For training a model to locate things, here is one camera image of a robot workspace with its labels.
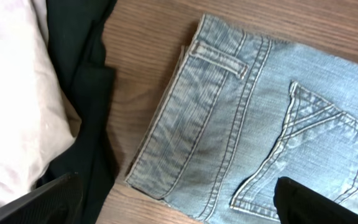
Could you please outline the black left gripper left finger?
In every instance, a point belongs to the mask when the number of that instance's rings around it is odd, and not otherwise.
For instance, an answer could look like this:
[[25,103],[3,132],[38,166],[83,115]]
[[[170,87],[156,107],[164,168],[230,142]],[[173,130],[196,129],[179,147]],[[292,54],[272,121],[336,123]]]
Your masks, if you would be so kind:
[[72,224],[83,198],[77,174],[65,174],[0,208],[0,224]]

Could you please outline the light blue denim shorts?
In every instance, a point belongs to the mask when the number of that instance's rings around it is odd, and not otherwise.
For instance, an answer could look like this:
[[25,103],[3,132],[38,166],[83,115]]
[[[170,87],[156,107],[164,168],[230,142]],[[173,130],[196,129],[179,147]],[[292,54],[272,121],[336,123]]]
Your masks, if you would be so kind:
[[358,214],[358,64],[205,14],[126,183],[205,223],[278,223],[281,176]]

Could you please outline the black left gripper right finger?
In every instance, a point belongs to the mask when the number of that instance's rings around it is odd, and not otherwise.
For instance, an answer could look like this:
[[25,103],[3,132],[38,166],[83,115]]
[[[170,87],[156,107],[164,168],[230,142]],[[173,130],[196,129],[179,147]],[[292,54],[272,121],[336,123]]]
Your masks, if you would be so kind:
[[288,177],[278,178],[273,203],[281,224],[358,224],[358,214]]

